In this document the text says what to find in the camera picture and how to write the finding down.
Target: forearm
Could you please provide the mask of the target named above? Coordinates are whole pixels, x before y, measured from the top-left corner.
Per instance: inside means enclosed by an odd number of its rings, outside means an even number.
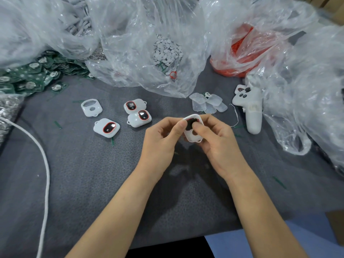
[[[255,258],[308,257],[248,165],[227,184]]]
[[[125,257],[155,183],[136,168],[66,257]]]

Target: white cable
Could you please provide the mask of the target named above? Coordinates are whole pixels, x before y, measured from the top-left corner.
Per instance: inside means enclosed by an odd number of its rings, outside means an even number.
[[[28,135],[33,142],[36,143],[38,148],[40,149],[44,164],[45,164],[45,169],[46,169],[46,186],[45,186],[45,197],[44,197],[44,216],[43,216],[43,223],[42,223],[42,228],[41,228],[41,235],[40,235],[40,241],[38,244],[38,251],[37,251],[37,256],[36,258],[41,258],[42,256],[42,251],[43,251],[43,242],[44,242],[44,234],[45,234],[45,227],[46,227],[46,221],[48,220],[48,199],[49,199],[49,186],[50,186],[50,171],[49,171],[49,165],[48,165],[48,160],[46,159],[45,152],[41,146],[41,144],[35,139],[28,131],[23,129],[21,126],[18,126],[17,124],[13,123],[12,121],[9,121],[8,119],[5,119],[0,116],[0,120],[5,121],[8,124],[11,124],[12,126],[15,126],[16,128],[20,129],[23,131],[26,135]]]
[[[237,115],[237,123],[234,125],[234,126],[236,126],[236,125],[238,125],[238,123],[239,123],[238,112],[236,112],[236,108],[234,107],[234,105],[233,105],[233,104],[230,104],[230,105],[232,105],[232,106],[233,106],[233,108],[234,108],[234,110],[235,110],[235,115]]]

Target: hand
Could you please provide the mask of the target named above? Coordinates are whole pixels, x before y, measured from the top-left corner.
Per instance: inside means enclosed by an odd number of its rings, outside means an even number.
[[[137,167],[151,172],[158,181],[170,165],[174,146],[186,127],[186,120],[166,117],[148,128]]]
[[[215,171],[226,181],[248,167],[231,127],[216,117],[200,115],[204,125],[194,122],[192,128],[204,139],[199,145]]]

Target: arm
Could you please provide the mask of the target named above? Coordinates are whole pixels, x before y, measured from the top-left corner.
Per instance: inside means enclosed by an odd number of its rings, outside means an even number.
[[[148,197],[186,126],[185,120],[165,118],[146,130],[137,167],[66,258],[126,256]]]
[[[227,182],[255,258],[307,258],[279,215],[259,178],[246,163],[230,126],[212,115],[201,115],[204,125],[193,129],[215,171]]]

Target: textured gray surface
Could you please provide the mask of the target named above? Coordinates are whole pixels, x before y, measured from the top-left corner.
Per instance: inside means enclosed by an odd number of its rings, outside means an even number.
[[[66,80],[70,86],[57,96],[42,92],[29,98],[17,121],[41,142],[51,169],[43,257],[63,257],[135,168],[144,131],[151,124],[129,127],[126,101],[147,101],[153,124],[166,116],[193,113],[190,99],[163,97],[142,88],[113,88],[97,80]],[[219,76],[207,64],[195,91],[215,93],[229,104],[237,84],[239,79]],[[72,103],[89,98],[98,99],[104,109],[96,118],[85,117],[80,104]],[[240,125],[245,116],[241,110],[239,115]],[[231,106],[215,116],[230,125],[236,122]],[[121,124],[114,147],[92,130],[101,118]],[[284,218],[295,212],[344,208],[344,182],[316,153],[283,152],[265,121],[258,135],[243,128],[234,132],[242,136],[237,138],[240,149]],[[182,142],[176,151],[179,155],[149,198],[133,248],[240,227],[229,190],[199,148]],[[0,257],[35,257],[44,208],[42,156],[30,138],[14,129],[2,147],[0,169]]]

